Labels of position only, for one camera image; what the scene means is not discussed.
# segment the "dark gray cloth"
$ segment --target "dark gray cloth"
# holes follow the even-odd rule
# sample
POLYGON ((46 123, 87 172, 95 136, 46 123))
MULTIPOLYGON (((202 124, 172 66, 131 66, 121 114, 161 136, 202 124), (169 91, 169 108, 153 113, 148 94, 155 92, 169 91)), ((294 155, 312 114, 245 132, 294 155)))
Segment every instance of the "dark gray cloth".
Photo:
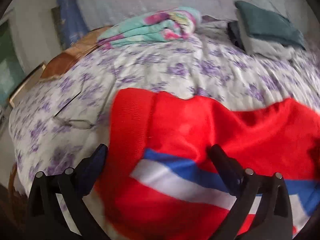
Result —
POLYGON ((249 37, 305 49, 302 33, 287 18, 244 1, 236 1, 235 6, 249 37))
POLYGON ((245 50, 240 38, 238 21, 229 22, 227 31, 228 31, 228 36, 231 42, 233 43, 233 45, 235 45, 236 47, 242 50, 245 50))

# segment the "wooden furniture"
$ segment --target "wooden furniture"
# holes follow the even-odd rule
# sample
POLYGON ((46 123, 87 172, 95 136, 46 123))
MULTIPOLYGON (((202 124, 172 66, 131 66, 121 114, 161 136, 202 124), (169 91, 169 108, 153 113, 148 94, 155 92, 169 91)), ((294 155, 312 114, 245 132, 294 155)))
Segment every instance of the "wooden furniture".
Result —
POLYGON ((12 108, 15 107, 24 95, 38 83, 44 69, 45 64, 41 63, 11 93, 9 96, 9 104, 12 108))

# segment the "wall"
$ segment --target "wall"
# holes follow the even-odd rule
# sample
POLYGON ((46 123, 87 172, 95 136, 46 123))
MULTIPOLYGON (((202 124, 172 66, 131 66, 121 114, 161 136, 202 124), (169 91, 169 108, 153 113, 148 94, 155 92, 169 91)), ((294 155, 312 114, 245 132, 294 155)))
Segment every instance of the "wall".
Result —
MULTIPOLYGON (((14 24, 12 37, 26 74, 61 52, 51 18, 51 8, 56 6, 56 0, 12 0, 6 11, 10 24, 14 24)), ((8 123, 4 126, 0 134, 0 183, 7 187, 15 157, 8 123)))
POLYGON ((7 9, 14 12, 12 30, 16 33, 12 35, 18 36, 26 73, 61 52, 51 17, 51 9, 56 6, 56 0, 12 0, 7 9))

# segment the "floral bedspread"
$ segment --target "floral bedspread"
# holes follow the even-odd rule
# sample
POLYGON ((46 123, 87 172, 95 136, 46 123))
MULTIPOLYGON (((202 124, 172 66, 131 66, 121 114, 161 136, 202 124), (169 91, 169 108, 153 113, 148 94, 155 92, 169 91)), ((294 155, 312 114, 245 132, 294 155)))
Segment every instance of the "floral bedspread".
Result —
POLYGON ((184 99, 202 95, 230 110, 257 109, 293 97, 320 112, 319 55, 312 49, 296 51, 290 62, 250 57, 232 45, 224 21, 201 25, 186 41, 97 49, 61 79, 39 83, 13 109, 9 131, 20 181, 29 194, 37 171, 59 174, 77 166, 100 143, 108 145, 108 115, 119 89, 165 90, 184 99), (61 114, 91 120, 95 126, 89 130, 62 126, 52 118, 78 93, 61 114))

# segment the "tie-dye blanket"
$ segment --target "tie-dye blanket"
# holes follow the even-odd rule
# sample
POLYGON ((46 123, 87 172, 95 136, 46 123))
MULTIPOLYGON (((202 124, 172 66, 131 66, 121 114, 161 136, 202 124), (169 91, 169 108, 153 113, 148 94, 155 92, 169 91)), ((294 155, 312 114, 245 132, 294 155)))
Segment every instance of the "tie-dye blanket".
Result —
POLYGON ((141 42, 185 40, 200 22, 200 12, 190 7, 147 13, 106 30, 98 37, 98 43, 112 49, 141 42))

